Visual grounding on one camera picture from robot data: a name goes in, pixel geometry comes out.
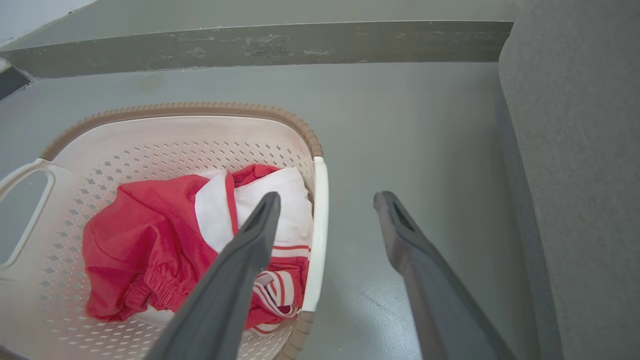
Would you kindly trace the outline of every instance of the brown basket rim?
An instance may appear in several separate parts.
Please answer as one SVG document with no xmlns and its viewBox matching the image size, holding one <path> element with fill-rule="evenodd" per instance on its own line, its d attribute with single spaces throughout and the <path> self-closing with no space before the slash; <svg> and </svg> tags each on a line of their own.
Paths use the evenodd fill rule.
<svg viewBox="0 0 640 360">
<path fill-rule="evenodd" d="M 94 114 L 68 128 L 47 146 L 41 158 L 53 159 L 73 140 L 87 131 L 105 124 L 149 117 L 184 115 L 217 115 L 231 117 L 255 117 L 274 120 L 289 126 L 307 144 L 311 156 L 323 156 L 322 146 L 311 127 L 294 113 L 274 106 L 243 104 L 239 102 L 171 102 L 163 104 L 130 106 Z"/>
</svg>

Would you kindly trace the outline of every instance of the concrete ledge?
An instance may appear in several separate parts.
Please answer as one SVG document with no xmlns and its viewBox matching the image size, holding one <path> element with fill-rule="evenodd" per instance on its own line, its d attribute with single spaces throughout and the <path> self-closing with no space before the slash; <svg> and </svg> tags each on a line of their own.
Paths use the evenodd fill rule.
<svg viewBox="0 0 640 360">
<path fill-rule="evenodd" d="M 198 29 L 0 51 L 34 78 L 193 67 L 497 61 L 512 22 L 407 21 Z"/>
</svg>

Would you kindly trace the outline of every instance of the gray couch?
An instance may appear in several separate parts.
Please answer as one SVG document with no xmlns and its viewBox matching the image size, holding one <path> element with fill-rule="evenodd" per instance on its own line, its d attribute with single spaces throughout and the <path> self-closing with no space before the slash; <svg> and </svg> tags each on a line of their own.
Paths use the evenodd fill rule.
<svg viewBox="0 0 640 360">
<path fill-rule="evenodd" d="M 523 0 L 500 141 L 542 359 L 640 359 L 640 1 Z"/>
</svg>

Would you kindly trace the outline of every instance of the plastic laundry basket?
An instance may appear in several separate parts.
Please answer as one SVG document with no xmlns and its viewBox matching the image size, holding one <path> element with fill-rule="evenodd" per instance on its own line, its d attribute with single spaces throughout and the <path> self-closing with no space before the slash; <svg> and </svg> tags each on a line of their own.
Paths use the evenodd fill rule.
<svg viewBox="0 0 640 360">
<path fill-rule="evenodd" d="M 28 359 L 141 359 L 163 326 L 154 313 L 103 323 L 86 315 L 90 283 L 81 255 L 85 223 L 122 183 L 170 179 L 252 163 L 296 167 L 314 204 L 314 238 L 297 320 L 260 338 L 243 334 L 238 359 L 294 359 L 320 295 L 328 221 L 328 178 L 314 132 L 287 111 L 189 102 L 94 115 L 66 131 L 42 157 L 0 183 L 0 200 L 35 171 L 48 183 L 7 263 L 0 267 L 0 345 Z"/>
</svg>

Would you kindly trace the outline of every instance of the floor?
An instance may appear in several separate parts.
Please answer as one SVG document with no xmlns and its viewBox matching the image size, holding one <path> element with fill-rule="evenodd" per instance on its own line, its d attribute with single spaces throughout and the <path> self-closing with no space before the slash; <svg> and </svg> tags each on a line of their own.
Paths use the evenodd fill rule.
<svg viewBox="0 0 640 360">
<path fill-rule="evenodd" d="M 420 359 L 402 278 L 373 195 L 391 190 L 521 360 L 539 358 L 531 296 L 500 158 L 495 63 L 379 63 L 139 72 L 39 81 L 0 102 L 0 177 L 93 113 L 237 101 L 292 111 L 330 176 L 330 239 L 300 360 Z"/>
</svg>

